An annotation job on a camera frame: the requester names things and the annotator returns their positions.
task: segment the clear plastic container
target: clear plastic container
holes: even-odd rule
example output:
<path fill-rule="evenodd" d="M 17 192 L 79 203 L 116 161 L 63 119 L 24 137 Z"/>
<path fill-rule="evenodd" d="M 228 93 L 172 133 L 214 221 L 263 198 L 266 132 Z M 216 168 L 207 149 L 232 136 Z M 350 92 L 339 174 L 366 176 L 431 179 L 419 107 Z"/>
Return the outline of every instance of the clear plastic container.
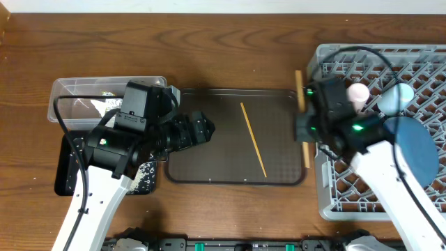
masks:
<path fill-rule="evenodd" d="M 164 77 L 75 77 L 57 79 L 53 83 L 49 97 L 48 120 L 57 122 L 53 109 L 53 100 L 62 95 L 98 95 L 113 93 L 124 95 L 125 86 L 131 79 L 137 79 L 150 86 L 166 87 Z M 101 114 L 89 99 L 63 99 L 59 100 L 59 112 L 67 128 L 71 130 L 91 130 L 100 121 Z"/>

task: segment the dark tray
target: dark tray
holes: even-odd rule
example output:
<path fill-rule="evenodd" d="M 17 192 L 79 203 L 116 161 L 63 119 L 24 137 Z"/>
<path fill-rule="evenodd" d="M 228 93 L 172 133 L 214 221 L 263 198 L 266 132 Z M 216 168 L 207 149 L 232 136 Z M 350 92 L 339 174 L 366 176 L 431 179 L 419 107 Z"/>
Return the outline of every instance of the dark tray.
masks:
<path fill-rule="evenodd" d="M 243 116 L 243 102 L 267 178 Z M 298 185 L 307 170 L 295 141 L 295 92 L 289 90 L 183 89 L 179 112 L 202 111 L 215 124 L 205 144 L 172 153 L 164 168 L 176 183 Z"/>

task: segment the white wall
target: white wall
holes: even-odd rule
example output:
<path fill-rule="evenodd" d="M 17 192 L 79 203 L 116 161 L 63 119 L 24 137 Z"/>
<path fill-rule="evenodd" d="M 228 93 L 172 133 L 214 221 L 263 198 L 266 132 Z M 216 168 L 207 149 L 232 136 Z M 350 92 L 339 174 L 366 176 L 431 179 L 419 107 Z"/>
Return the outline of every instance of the white wall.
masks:
<path fill-rule="evenodd" d="M 446 14 L 446 0 L 0 0 L 12 13 Z"/>

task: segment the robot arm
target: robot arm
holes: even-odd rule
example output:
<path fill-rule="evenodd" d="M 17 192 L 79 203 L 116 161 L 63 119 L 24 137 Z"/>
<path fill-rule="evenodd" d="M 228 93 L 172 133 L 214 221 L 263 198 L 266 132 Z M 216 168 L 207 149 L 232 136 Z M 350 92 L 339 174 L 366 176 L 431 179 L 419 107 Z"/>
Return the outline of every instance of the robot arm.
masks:
<path fill-rule="evenodd" d="M 367 147 L 368 153 L 357 153 L 351 160 L 351 168 L 374 191 L 381 205 L 393 221 L 404 245 L 408 250 L 444 250 L 444 245 L 427 219 L 415 205 L 401 182 L 394 166 L 391 143 L 382 141 Z M 417 179 L 413 176 L 397 146 L 398 163 L 406 174 L 409 184 L 424 210 L 430 215 L 441 232 L 446 233 L 446 220 L 427 197 Z"/>
<path fill-rule="evenodd" d="M 446 234 L 446 220 L 414 177 L 400 147 L 394 142 L 394 135 L 383 126 L 378 115 L 357 115 L 348 101 L 346 83 L 342 79 L 313 82 L 306 92 L 311 102 L 309 111 L 297 119 L 298 139 L 328 145 L 336 155 L 325 151 L 328 156 L 334 159 L 339 156 L 351 166 L 377 196 L 408 250 L 444 250 L 438 232 Z M 427 220 L 403 184 L 392 155 L 394 145 L 404 181 L 433 223 Z M 356 243 L 348 250 L 379 249 Z"/>
<path fill-rule="evenodd" d="M 210 140 L 215 126 L 203 112 L 193 112 L 190 119 L 187 115 L 177 114 L 177 106 L 177 98 L 171 89 L 146 86 L 136 81 L 127 84 L 121 109 L 107 112 L 84 139 L 82 160 L 88 167 L 84 214 L 78 218 L 84 192 L 79 169 L 72 202 L 53 251 L 99 250 L 114 213 L 141 164 L 150 162 L 155 165 L 158 160 L 166 160 L 171 152 Z M 105 126 L 114 114 L 113 128 Z M 77 228 L 69 242 L 73 226 Z"/>
<path fill-rule="evenodd" d="M 112 171 L 94 166 L 89 166 L 87 176 L 87 213 L 83 215 L 77 227 L 69 250 L 99 250 L 102 247 L 114 213 L 132 184 L 132 179 L 125 175 L 120 179 L 112 178 Z M 75 193 L 53 251 L 63 250 L 67 242 L 81 206 L 82 189 L 82 178 L 78 172 Z"/>

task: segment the green connector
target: green connector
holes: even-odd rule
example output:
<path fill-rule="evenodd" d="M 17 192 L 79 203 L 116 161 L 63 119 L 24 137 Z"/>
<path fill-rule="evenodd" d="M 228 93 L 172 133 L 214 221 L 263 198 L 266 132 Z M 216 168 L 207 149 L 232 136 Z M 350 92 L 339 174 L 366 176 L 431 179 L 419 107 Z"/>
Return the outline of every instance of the green connector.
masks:
<path fill-rule="evenodd" d="M 286 244 L 285 251 L 294 251 L 295 247 L 293 244 Z"/>
<path fill-rule="evenodd" d="M 204 251 L 204 243 L 195 243 L 195 251 Z"/>

